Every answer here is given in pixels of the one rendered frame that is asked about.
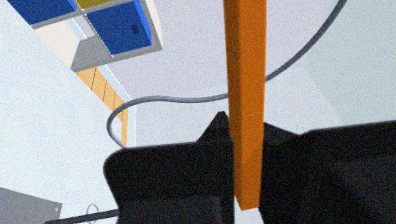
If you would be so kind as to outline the orange handle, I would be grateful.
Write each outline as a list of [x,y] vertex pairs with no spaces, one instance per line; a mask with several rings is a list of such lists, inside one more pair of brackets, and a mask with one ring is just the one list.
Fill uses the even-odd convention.
[[242,211],[259,207],[267,0],[223,0],[234,195]]

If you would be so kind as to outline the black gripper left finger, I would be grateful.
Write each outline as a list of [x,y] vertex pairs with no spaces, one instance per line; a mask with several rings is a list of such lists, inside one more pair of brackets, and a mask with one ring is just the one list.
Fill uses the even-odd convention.
[[225,111],[195,142],[118,149],[103,174],[119,211],[128,201],[218,196],[223,224],[235,224],[234,141]]

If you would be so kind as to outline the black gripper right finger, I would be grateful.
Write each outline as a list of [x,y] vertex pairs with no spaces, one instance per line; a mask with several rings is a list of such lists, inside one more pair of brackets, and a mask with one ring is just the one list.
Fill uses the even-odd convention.
[[263,122],[263,224],[308,224],[331,163],[396,155],[396,120],[292,133]]

